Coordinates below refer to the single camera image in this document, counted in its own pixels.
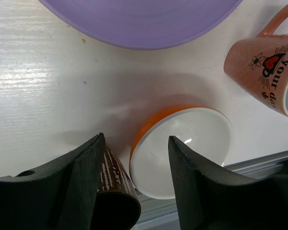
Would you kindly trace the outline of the dark brown mug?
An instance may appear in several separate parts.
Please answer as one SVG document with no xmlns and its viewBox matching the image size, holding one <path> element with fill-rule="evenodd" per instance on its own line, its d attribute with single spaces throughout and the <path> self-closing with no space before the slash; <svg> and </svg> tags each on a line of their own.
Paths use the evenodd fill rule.
<svg viewBox="0 0 288 230">
<path fill-rule="evenodd" d="M 92 214 L 92 230 L 130 230 L 141 214 L 135 188 L 119 158 L 105 147 Z"/>
</svg>

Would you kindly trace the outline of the pink coffee mug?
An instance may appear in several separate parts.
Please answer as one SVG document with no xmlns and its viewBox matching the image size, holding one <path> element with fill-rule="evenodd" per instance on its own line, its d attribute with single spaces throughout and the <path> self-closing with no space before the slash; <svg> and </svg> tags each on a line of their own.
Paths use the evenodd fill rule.
<svg viewBox="0 0 288 230">
<path fill-rule="evenodd" d="M 237 41 L 226 56 L 224 72 L 255 99 L 288 117 L 288 34 L 274 34 L 287 18 L 288 5 L 256 37 Z"/>
</svg>

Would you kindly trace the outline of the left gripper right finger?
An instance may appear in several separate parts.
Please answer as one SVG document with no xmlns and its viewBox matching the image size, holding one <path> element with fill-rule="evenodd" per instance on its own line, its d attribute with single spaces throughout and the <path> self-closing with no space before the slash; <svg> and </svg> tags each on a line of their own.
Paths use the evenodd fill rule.
<svg viewBox="0 0 288 230">
<path fill-rule="evenodd" d="M 183 230 L 288 230 L 288 161 L 258 180 L 203 158 L 178 157 L 175 190 Z"/>
</svg>

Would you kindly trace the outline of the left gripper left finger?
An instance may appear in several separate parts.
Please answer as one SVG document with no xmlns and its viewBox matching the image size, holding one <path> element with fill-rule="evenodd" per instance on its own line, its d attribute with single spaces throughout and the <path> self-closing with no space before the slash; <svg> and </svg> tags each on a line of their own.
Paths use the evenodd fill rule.
<svg viewBox="0 0 288 230">
<path fill-rule="evenodd" d="M 105 137 L 17 176 L 0 177 L 0 230 L 88 230 Z"/>
</svg>

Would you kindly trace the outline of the orange white bowl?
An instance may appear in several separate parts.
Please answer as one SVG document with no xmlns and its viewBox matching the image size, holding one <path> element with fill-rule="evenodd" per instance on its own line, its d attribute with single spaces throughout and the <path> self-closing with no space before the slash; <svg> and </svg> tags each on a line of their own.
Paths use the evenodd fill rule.
<svg viewBox="0 0 288 230">
<path fill-rule="evenodd" d="M 234 129 L 222 112 L 196 104 L 172 105 L 138 129 L 130 152 L 130 177 L 147 197 L 174 199 L 181 178 L 178 157 L 199 155 L 223 166 L 233 145 Z"/>
</svg>

